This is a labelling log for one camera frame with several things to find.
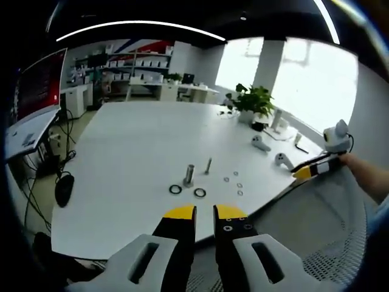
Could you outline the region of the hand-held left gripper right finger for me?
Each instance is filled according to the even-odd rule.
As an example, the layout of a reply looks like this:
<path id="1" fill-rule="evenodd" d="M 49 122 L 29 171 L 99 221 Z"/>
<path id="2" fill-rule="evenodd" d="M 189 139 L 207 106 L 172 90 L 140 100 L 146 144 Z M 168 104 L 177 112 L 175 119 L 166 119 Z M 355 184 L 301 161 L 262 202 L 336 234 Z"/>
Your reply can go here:
<path id="1" fill-rule="evenodd" d="M 224 291 L 341 291 L 308 274 L 298 255 L 259 233 L 239 208 L 213 206 L 216 262 Z"/>

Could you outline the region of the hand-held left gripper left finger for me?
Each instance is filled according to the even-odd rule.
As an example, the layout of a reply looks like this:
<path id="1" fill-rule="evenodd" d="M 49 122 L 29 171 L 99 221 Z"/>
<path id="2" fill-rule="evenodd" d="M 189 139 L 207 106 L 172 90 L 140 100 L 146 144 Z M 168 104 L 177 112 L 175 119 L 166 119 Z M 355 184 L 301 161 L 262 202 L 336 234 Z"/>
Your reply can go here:
<path id="1" fill-rule="evenodd" d="M 141 234 L 112 255 L 105 270 L 66 291 L 185 291 L 195 253 L 196 206 L 163 215 L 151 235 Z"/>

